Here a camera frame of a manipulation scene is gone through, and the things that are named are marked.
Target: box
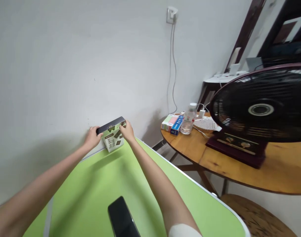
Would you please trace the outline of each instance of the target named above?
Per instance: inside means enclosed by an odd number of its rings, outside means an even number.
[[[170,133],[173,135],[178,135],[180,131],[180,127],[183,121],[183,116],[180,115],[177,121],[174,123],[174,125],[171,127]]]
[[[179,116],[177,116],[177,115],[173,115],[173,116],[171,117],[170,121],[167,123],[167,128],[166,128],[166,130],[167,130],[168,132],[170,132],[171,127],[172,127],[172,126],[174,125],[174,123],[177,121],[178,117],[179,117]]]
[[[178,117],[178,115],[169,114],[161,123],[161,129],[170,132],[171,127],[174,125]]]
[[[169,123],[170,119],[172,118],[172,115],[168,115],[165,120],[161,123],[161,129],[166,130],[167,124]]]
[[[126,127],[125,119],[119,117],[108,124],[98,128],[96,133],[103,133],[102,140],[109,152],[119,148],[124,144],[124,138],[121,134],[119,126]]]

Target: black fan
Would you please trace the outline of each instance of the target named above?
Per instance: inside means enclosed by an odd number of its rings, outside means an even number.
[[[301,141],[301,64],[242,75],[222,87],[210,104],[222,131],[206,145],[259,168],[268,142]]]

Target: blue box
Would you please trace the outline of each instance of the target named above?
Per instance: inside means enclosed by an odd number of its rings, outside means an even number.
[[[183,121],[183,116],[180,115],[177,121],[174,123],[174,125],[171,127],[170,133],[173,135],[178,135],[180,131],[180,127]]]

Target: bottle cap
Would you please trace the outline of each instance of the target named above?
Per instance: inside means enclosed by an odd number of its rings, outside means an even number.
[[[189,106],[189,108],[195,109],[196,108],[196,103],[191,103],[190,106]]]

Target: round wooden table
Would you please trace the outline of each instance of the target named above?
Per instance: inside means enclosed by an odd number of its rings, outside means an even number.
[[[214,173],[251,188],[267,192],[301,195],[301,143],[269,143],[266,148],[266,159],[260,169],[254,169],[229,156],[205,146],[205,138],[196,129],[191,134],[179,133],[177,136],[162,130],[161,133],[167,143],[192,165],[178,166],[182,171],[198,171],[206,188],[216,193],[204,171]]]

